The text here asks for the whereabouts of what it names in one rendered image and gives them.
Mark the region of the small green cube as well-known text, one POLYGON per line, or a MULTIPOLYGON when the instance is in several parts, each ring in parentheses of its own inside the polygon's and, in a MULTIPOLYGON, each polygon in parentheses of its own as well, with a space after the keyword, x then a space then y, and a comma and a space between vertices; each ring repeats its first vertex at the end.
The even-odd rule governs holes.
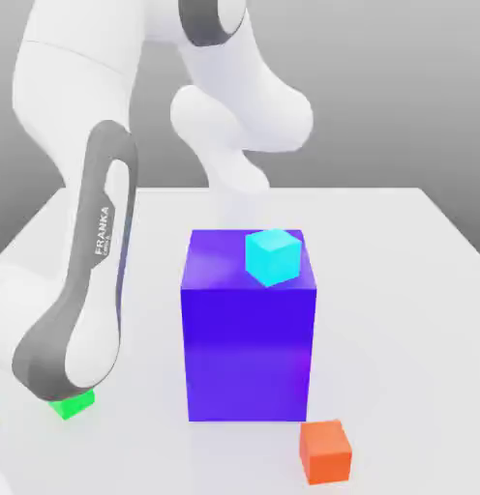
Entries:
POLYGON ((86 391, 78 396, 59 401, 49 401, 49 407, 64 421, 76 416, 95 402, 93 390, 86 391))

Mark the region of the small cyan cube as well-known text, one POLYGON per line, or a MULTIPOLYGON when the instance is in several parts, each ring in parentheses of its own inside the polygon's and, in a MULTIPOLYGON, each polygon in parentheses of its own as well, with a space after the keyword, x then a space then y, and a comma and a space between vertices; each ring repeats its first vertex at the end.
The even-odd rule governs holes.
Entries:
POLYGON ((301 270, 302 242, 282 229, 245 237, 245 270, 265 287, 295 279, 301 270))

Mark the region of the large blue box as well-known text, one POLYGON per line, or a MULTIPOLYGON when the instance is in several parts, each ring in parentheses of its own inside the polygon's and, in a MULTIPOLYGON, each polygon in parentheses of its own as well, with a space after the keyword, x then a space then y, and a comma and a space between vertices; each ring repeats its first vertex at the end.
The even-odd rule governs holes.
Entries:
POLYGON ((192 422, 302 422, 307 417, 317 287, 265 287, 245 270, 245 230, 191 234, 180 296, 192 422))

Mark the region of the small orange cube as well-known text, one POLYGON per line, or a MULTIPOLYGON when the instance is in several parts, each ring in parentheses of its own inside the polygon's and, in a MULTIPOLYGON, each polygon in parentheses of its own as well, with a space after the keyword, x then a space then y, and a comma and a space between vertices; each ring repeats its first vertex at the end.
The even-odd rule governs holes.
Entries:
POLYGON ((352 448, 339 420, 303 422, 299 455, 310 485, 349 479, 352 448))

